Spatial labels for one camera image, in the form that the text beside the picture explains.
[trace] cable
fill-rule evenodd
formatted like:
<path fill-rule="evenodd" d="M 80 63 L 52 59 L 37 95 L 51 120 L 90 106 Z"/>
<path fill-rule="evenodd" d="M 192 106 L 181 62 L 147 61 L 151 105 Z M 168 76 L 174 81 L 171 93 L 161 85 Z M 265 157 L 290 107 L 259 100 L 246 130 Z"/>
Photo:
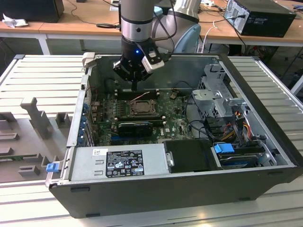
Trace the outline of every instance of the cable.
<path fill-rule="evenodd" d="M 131 100 L 131 102 L 134 101 L 134 100 L 136 100 L 136 99 L 138 99 L 138 98 L 141 98 L 143 95 L 146 95 L 146 94 L 148 94 L 148 93 L 150 93 L 150 91 L 145 92 L 144 94 L 142 94 L 142 95 L 140 95 L 140 96 L 134 98 L 133 100 Z"/>
<path fill-rule="evenodd" d="M 0 46 L 0 48 L 3 50 L 3 52 L 4 52 L 4 63 L 5 63 L 5 65 L 7 66 L 8 64 L 6 63 L 6 57 L 7 57 L 7 54 L 6 54 L 6 51 L 3 49 L 3 47 L 2 46 Z"/>
<path fill-rule="evenodd" d="M 293 59 L 293 61 L 290 63 L 290 65 L 287 67 L 287 69 L 285 70 L 285 72 L 283 73 L 281 79 L 286 75 L 286 73 L 288 72 L 288 70 L 290 69 L 290 67 L 293 65 L 294 61 L 300 56 L 301 51 L 303 50 L 303 47 L 299 50 L 299 52 L 297 53 L 296 57 Z"/>
<path fill-rule="evenodd" d="M 78 7 L 77 7 L 74 3 L 72 3 L 70 0 L 67 0 L 67 1 L 75 7 L 74 9 L 71 10 L 71 14 L 72 14 L 73 17 L 78 18 L 78 20 L 81 21 L 81 22 L 83 22 L 83 23 L 91 24 L 91 25 L 96 25 L 96 23 L 84 21 L 84 20 L 80 19 L 79 16 L 75 15 L 75 14 L 74 14 L 74 11 L 75 11 Z"/>
<path fill-rule="evenodd" d="M 116 28 L 116 29 L 120 29 L 120 25 L 115 25 L 115 24 L 108 24 L 108 23 L 98 23 L 95 24 L 97 27 L 100 28 Z"/>
<path fill-rule="evenodd" d="M 203 53 L 204 52 L 204 47 L 205 47 L 205 41 L 206 41 L 206 37 L 207 37 L 207 35 L 208 35 L 208 33 L 213 29 L 213 28 L 217 28 L 218 29 L 218 27 L 217 26 L 212 26 L 211 28 L 209 28 L 208 29 L 208 31 L 207 31 L 207 33 L 205 34 L 205 37 L 204 37 L 204 41 L 203 41 L 203 45 L 202 45 L 202 51 L 201 51 L 201 53 Z"/>
<path fill-rule="evenodd" d="M 4 64 L 7 66 L 7 63 L 6 63 L 6 57 L 7 57 L 7 54 L 6 54 L 6 51 L 3 49 L 3 47 L 0 45 L 0 48 L 3 50 L 3 52 L 4 52 Z"/>
<path fill-rule="evenodd" d="M 194 122 L 194 121 L 189 122 L 189 120 L 188 120 L 188 118 L 187 118 L 187 106 L 188 106 L 189 100 L 190 100 L 191 98 L 193 99 L 193 101 L 194 101 L 194 103 L 195 103 L 195 106 L 196 106 L 197 109 L 198 109 L 198 112 L 200 112 L 200 113 L 202 112 L 202 111 L 200 110 L 199 106 L 197 105 L 195 99 L 193 98 L 193 95 L 191 94 L 191 95 L 188 97 L 188 100 L 187 100 L 186 105 L 185 105 L 185 108 L 184 108 L 184 117 L 185 117 L 186 122 L 187 122 L 193 129 L 195 129 L 195 130 L 201 132 L 202 134 L 204 134 L 204 135 L 206 135 L 206 136 L 212 138 L 214 141 L 221 141 L 219 138 L 216 138 L 216 137 L 215 137 L 210 131 L 208 131 L 207 129 L 205 129 L 206 132 L 204 132 L 204 131 L 198 129 L 197 127 L 193 126 L 191 123 Z"/>
<path fill-rule="evenodd" d="M 192 87 L 189 83 L 187 83 L 185 80 L 179 80 L 177 83 L 174 84 L 174 86 L 172 86 L 171 89 L 176 89 L 176 86 L 179 84 L 179 83 L 185 83 L 187 84 L 191 89 L 195 90 L 194 87 Z"/>
<path fill-rule="evenodd" d="M 161 27 L 163 28 L 165 34 L 167 35 L 167 37 L 169 37 L 169 33 L 167 32 L 166 28 L 164 27 L 163 23 L 161 22 L 160 18 L 158 17 L 158 15 L 154 12 L 153 13 L 154 16 L 157 18 L 157 20 L 159 21 L 159 24 L 161 25 Z M 172 51 L 171 53 L 173 54 L 175 52 L 175 43 L 174 43 L 174 40 L 172 38 L 170 38 L 171 42 L 172 42 L 172 45 L 173 45 L 173 48 L 172 48 Z"/>
<path fill-rule="evenodd" d="M 88 21 L 82 20 L 78 15 L 75 15 L 75 14 L 74 14 L 74 11 L 77 10 L 78 7 L 77 7 L 75 4 L 73 4 L 70 0 L 67 0 L 67 1 L 75 7 L 74 9 L 71 10 L 71 15 L 72 15 L 73 17 L 76 17 L 76 18 L 77 18 L 79 21 L 81 21 L 82 23 L 91 24 L 91 25 L 96 25 L 97 27 L 100 27 L 100 28 L 120 28 L 120 25 L 107 24 L 107 23 L 98 23 L 98 24 L 96 24 L 96 23 L 93 23 L 93 22 L 88 22 Z M 109 2 L 107 2 L 107 1 L 105 1 L 105 0 L 103 0 L 103 1 L 106 2 L 106 3 L 109 4 L 109 5 L 115 6 L 115 5 L 109 3 Z"/>
<path fill-rule="evenodd" d="M 200 37 L 201 42 L 203 43 L 202 36 L 201 36 L 201 35 L 199 35 L 199 37 Z M 208 50 L 206 47 L 204 47 L 204 49 L 206 49 L 207 51 L 209 51 L 209 50 Z"/>
<path fill-rule="evenodd" d="M 11 49 L 11 47 L 4 41 L 5 39 L 6 39 L 6 38 L 4 38 L 4 39 L 0 38 L 0 40 L 2 40 L 1 43 L 4 43 L 4 44 L 6 45 L 6 47 L 9 48 L 9 50 L 10 50 L 14 55 L 16 55 L 16 53 Z"/>
<path fill-rule="evenodd" d="M 114 5 L 114 4 L 112 4 L 112 3 L 108 2 L 108 1 L 105 1 L 105 0 L 102 0 L 102 1 L 104 1 L 105 3 L 107 3 L 108 5 L 111 5 L 113 7 L 118 7 L 117 5 Z"/>
<path fill-rule="evenodd" d="M 174 32 L 172 35 L 169 35 L 169 36 L 167 36 L 167 37 L 151 39 L 151 40 L 153 40 L 154 42 L 171 39 L 171 38 L 174 37 L 175 34 L 177 33 L 177 30 L 178 30 L 178 28 L 177 28 L 177 19 L 176 19 L 176 13 L 175 13 L 175 9 L 174 9 L 174 5 L 173 5 L 172 0 L 170 0 L 170 4 L 171 4 L 172 12 L 173 12 L 173 14 L 174 14 L 175 32 Z"/>
<path fill-rule="evenodd" d="M 205 49 L 205 41 L 206 41 L 206 37 L 207 37 L 208 33 L 209 33 L 213 28 L 217 28 L 217 29 L 218 29 L 218 27 L 215 25 L 215 23 L 221 22 L 221 21 L 225 21 L 225 20 L 229 20 L 229 19 L 236 19 L 236 18 L 238 18 L 238 17 L 242 17 L 242 15 L 237 16 L 237 17 L 229 17 L 229 18 L 225 18 L 225 19 L 222 19 L 222 20 L 214 20 L 213 22 L 210 22 L 210 21 L 199 21 L 199 23 L 212 23 L 212 24 L 213 24 L 213 26 L 212 26 L 212 27 L 207 31 L 207 33 L 205 34 L 204 41 L 202 41 L 202 39 L 201 39 L 201 41 L 203 42 L 201 53 L 204 52 L 204 49 Z"/>
<path fill-rule="evenodd" d="M 237 34 L 237 36 L 239 37 L 239 39 L 242 41 L 242 43 L 244 44 L 244 54 L 246 54 L 246 44 L 244 43 L 244 41 L 241 39 L 241 37 L 239 36 L 239 34 L 238 34 L 238 31 L 236 30 L 236 28 L 235 28 L 235 21 L 236 21 L 236 19 L 234 19 L 234 21 L 233 21 L 233 29 L 235 30 L 235 32 L 236 32 L 236 34 Z"/>
<path fill-rule="evenodd" d="M 229 18 L 222 19 L 222 20 L 216 20 L 215 23 L 225 21 L 225 20 L 229 20 L 229 19 L 235 19 L 235 18 L 238 18 L 238 17 L 229 17 Z M 199 23 L 213 23 L 213 21 L 199 21 Z"/>
<path fill-rule="evenodd" d="M 199 39 L 197 40 L 197 47 L 196 47 L 195 53 L 197 53 L 198 47 L 199 47 Z"/>

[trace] sticker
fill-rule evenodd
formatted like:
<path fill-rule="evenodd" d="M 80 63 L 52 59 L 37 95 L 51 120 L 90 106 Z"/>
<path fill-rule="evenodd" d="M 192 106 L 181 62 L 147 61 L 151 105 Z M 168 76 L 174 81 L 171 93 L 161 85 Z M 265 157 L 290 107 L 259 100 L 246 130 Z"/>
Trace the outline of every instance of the sticker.
<path fill-rule="evenodd" d="M 106 155 L 108 149 L 93 149 L 93 156 Z"/>
<path fill-rule="evenodd" d="M 107 149 L 95 150 L 106 150 L 106 176 L 108 178 L 144 175 L 142 150 L 113 152 L 107 152 Z"/>

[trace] desk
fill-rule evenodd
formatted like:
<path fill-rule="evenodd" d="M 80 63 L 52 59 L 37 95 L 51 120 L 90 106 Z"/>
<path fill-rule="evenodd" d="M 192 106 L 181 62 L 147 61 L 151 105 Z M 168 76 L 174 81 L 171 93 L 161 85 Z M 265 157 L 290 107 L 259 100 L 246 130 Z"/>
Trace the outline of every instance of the desk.
<path fill-rule="evenodd" d="M 70 0 L 78 8 L 74 14 L 82 20 L 92 23 L 118 22 L 118 12 L 109 11 L 109 5 L 101 0 L 88 0 L 86 3 L 77 3 Z M 223 0 L 215 1 L 219 6 L 225 6 Z M 279 3 L 292 8 L 292 1 L 279 0 Z M 64 14 L 58 23 L 29 22 L 30 26 L 21 28 L 9 28 L 0 23 L 1 37 L 36 38 L 39 40 L 43 54 L 51 54 L 47 46 L 47 39 L 78 39 L 78 40 L 120 40 L 121 33 L 117 29 L 98 28 L 94 24 L 86 24 L 71 15 L 75 8 L 67 0 L 63 0 Z M 222 17 L 216 12 L 202 12 L 199 14 L 201 21 L 220 20 Z M 204 37 L 211 23 L 200 23 L 201 36 Z M 214 44 L 242 44 L 232 26 L 227 22 L 216 24 L 219 29 L 212 29 L 207 37 L 208 43 Z M 303 46 L 303 19 L 295 19 L 284 38 L 242 36 L 247 45 L 270 46 Z"/>
<path fill-rule="evenodd" d="M 216 4 L 225 7 L 226 3 L 223 0 L 215 0 Z M 294 1 L 278 0 L 279 4 L 293 8 L 293 4 L 298 4 Z M 202 12 L 199 14 L 200 21 L 214 21 L 222 19 L 218 17 L 218 13 L 209 12 L 213 16 Z M 209 28 L 213 26 L 212 23 L 200 23 L 201 25 L 201 36 L 204 37 Z M 207 35 L 207 43 L 212 44 L 242 44 L 238 38 L 233 27 L 227 22 L 222 21 L 216 23 L 219 29 L 212 29 Z M 247 45 L 263 45 L 263 46 L 303 46 L 303 19 L 295 19 L 289 27 L 287 33 L 283 38 L 275 37 L 260 37 L 260 36 L 241 36 L 242 40 Z"/>

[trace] red wire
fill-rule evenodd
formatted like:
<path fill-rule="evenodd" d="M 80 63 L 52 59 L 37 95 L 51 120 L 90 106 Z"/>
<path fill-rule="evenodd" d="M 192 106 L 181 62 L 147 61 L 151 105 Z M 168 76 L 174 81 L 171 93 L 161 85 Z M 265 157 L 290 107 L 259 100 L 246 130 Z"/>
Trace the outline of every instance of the red wire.
<path fill-rule="evenodd" d="M 225 128 L 224 128 L 224 134 L 223 134 L 224 136 L 225 136 L 225 134 L 226 134 L 226 129 L 227 129 L 227 127 L 228 127 L 228 126 L 231 126 L 231 125 L 232 125 L 232 124 L 227 124 L 227 125 L 225 126 Z"/>

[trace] side panel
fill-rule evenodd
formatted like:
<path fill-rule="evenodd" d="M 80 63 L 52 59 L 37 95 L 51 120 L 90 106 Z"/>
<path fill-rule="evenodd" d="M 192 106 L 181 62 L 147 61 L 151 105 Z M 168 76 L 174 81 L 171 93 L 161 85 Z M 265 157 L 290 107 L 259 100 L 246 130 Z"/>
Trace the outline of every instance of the side panel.
<path fill-rule="evenodd" d="M 296 168 L 173 179 L 53 186 L 51 193 L 74 218 L 250 201 L 282 183 Z"/>

